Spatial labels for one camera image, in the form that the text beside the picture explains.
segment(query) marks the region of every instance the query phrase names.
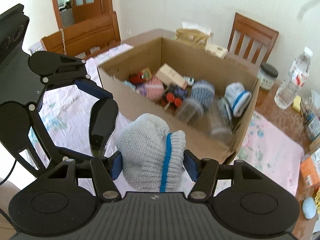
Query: yellow sponge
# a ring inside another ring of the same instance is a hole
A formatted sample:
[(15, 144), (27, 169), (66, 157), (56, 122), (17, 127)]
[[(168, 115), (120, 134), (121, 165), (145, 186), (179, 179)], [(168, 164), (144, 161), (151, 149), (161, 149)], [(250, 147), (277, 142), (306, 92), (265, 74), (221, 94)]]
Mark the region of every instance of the yellow sponge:
[(293, 100), (292, 107), (297, 112), (300, 112), (300, 102), (301, 102), (301, 96), (296, 96), (296, 98)]

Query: white bottle cap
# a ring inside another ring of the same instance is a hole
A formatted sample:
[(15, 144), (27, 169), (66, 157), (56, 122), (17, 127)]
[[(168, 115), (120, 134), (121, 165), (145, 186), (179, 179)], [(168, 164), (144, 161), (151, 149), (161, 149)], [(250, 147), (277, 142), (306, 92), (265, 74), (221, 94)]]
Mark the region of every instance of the white bottle cap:
[(312, 57), (313, 52), (311, 49), (309, 49), (308, 47), (304, 48), (304, 53), (307, 54), (309, 57)]

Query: wooden table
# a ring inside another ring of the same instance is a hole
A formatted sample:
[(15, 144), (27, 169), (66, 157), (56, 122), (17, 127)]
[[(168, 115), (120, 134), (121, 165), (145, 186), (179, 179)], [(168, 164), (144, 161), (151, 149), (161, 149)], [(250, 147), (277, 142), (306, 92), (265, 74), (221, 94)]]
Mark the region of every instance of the wooden table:
[[(141, 43), (151, 41), (152, 39), (155, 39), (157, 37), (174, 38), (175, 33), (163, 29), (156, 29), (132, 38), (128, 38), (121, 43), (127, 43), (132, 46), (137, 46)], [(252, 75), (256, 76), (258, 72), (258, 66), (253, 65), (249, 61), (239, 58), (234, 54), (228, 54), (227, 57), (235, 60), (236, 63), (246, 65)], [(292, 140), (302, 145), (305, 153), (307, 153), (310, 141), (308, 140), (306, 131), (304, 129), (303, 117), (299, 113), (297, 113), (291, 106), (289, 106), (286, 110), (282, 110), (276, 106), (274, 97), (278, 87), (279, 83), (276, 83), (273, 85), (272, 89), (269, 92), (260, 90), (255, 110), (262, 114), (268, 121), (273, 123), (282, 132), (288, 135)], [(308, 189), (306, 187), (304, 179), (300, 175), (298, 190), (296, 193), (296, 198), (299, 201), (300, 207), (303, 200), (306, 197), (311, 196), (313, 194), (313, 191), (313, 188)], [(300, 210), (300, 216), (292, 234), (297, 239), (310, 240), (312, 237), (313, 228), (317, 220), (318, 215), (316, 215), (311, 220), (306, 220)]]

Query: orange box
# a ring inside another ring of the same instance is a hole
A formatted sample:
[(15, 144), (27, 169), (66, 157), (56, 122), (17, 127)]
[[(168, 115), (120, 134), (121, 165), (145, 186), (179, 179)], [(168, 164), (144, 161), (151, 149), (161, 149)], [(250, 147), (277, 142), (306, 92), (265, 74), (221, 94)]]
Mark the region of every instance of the orange box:
[(320, 183), (320, 149), (301, 162), (300, 172), (308, 187)]

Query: blue egg-shaped object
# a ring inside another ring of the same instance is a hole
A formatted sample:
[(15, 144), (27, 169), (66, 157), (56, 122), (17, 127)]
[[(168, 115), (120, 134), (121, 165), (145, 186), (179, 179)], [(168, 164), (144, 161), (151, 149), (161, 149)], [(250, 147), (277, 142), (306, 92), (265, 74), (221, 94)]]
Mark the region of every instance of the blue egg-shaped object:
[(316, 215), (316, 204), (312, 197), (307, 197), (302, 204), (302, 212), (306, 219), (311, 219)]

